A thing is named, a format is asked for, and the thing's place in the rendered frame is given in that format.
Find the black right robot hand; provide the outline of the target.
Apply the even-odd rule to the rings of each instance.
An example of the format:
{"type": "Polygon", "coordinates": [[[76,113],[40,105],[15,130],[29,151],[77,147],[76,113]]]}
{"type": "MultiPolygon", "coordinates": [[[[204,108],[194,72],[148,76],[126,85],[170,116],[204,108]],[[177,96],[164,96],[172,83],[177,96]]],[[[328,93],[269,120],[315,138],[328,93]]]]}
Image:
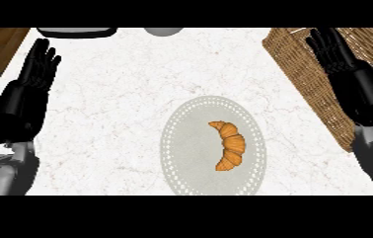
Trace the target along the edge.
{"type": "Polygon", "coordinates": [[[312,29],[307,44],[346,114],[359,125],[373,126],[373,66],[356,57],[337,28],[312,29]]]}

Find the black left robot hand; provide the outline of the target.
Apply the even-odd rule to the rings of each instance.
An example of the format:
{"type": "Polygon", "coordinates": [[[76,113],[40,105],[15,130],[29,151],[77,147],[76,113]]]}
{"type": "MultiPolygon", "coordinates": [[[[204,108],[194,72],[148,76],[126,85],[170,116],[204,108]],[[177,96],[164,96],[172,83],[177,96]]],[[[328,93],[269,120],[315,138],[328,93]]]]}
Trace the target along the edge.
{"type": "Polygon", "coordinates": [[[0,94],[0,144],[27,142],[42,131],[49,92],[62,57],[48,39],[37,39],[29,52],[20,77],[0,94]]]}

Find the brown wicker basket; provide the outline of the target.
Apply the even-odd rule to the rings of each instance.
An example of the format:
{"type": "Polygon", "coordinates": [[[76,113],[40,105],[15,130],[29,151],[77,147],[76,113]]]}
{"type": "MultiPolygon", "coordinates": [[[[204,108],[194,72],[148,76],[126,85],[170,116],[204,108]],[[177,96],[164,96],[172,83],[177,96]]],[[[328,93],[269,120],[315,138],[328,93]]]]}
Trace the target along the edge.
{"type": "MultiPolygon", "coordinates": [[[[340,28],[359,59],[373,66],[373,28],[340,28]]],[[[351,152],[354,122],[343,111],[326,74],[307,45],[310,28],[273,28],[263,46],[292,81],[312,109],[341,146],[351,152]]]]}

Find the orange croissant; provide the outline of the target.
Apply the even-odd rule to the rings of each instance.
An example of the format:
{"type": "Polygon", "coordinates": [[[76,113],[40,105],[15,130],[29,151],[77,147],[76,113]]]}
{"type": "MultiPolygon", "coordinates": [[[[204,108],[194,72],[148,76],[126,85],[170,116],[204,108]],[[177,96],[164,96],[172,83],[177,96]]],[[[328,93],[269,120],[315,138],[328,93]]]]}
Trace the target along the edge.
{"type": "Polygon", "coordinates": [[[232,122],[211,121],[208,125],[217,129],[223,145],[223,155],[216,164],[216,170],[231,171],[242,164],[242,155],[247,149],[245,137],[232,122]]]}

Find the grey oval placemat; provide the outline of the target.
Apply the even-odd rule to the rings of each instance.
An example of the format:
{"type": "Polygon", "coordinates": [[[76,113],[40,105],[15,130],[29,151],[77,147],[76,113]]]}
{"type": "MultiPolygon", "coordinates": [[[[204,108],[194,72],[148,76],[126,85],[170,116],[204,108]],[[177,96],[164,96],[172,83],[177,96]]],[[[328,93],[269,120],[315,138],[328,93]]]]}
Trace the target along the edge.
{"type": "Polygon", "coordinates": [[[161,138],[161,162],[177,195],[254,195],[267,168],[260,126],[245,108],[228,98],[204,96],[176,110],[161,138]],[[213,121],[232,122],[245,139],[244,159],[229,171],[217,171],[223,142],[213,121]]]}

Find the brown wooden panel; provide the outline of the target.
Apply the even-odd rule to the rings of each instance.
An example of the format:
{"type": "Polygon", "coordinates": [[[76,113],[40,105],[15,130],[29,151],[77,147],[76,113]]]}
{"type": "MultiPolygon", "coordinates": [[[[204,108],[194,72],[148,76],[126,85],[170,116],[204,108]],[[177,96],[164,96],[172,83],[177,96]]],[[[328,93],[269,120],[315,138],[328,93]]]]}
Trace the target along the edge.
{"type": "Polygon", "coordinates": [[[11,63],[30,28],[0,28],[0,75],[11,63]]]}

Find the black and grey tray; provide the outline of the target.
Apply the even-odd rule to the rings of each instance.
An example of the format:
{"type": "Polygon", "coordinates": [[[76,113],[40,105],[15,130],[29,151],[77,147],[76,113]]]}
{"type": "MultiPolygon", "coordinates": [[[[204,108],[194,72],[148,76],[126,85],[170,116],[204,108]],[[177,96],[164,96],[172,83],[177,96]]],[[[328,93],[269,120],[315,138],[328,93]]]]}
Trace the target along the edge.
{"type": "Polygon", "coordinates": [[[57,39],[96,39],[111,37],[117,28],[39,28],[48,38],[57,39]]]}

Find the grey round object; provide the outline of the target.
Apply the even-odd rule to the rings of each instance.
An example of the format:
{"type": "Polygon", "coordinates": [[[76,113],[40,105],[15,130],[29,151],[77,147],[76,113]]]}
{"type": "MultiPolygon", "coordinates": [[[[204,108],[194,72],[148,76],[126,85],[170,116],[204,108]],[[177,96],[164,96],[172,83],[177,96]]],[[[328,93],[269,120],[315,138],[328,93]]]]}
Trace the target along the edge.
{"type": "Polygon", "coordinates": [[[147,32],[155,37],[170,37],[182,31],[182,28],[147,28],[147,32]]]}

